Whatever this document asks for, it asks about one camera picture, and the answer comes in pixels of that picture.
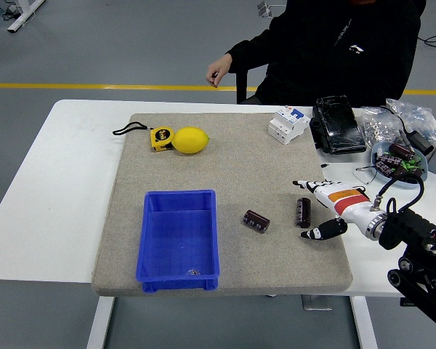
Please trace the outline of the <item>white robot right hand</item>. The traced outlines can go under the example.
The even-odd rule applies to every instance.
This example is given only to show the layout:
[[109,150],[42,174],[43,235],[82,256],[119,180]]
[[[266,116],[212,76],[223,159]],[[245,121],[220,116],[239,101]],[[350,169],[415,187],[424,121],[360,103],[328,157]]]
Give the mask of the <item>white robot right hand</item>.
[[301,232],[301,237],[310,240],[329,240],[345,233],[350,223],[372,241],[382,233],[387,214],[375,209],[371,200],[359,189],[344,182],[295,180],[293,184],[307,189],[336,217],[318,227]]

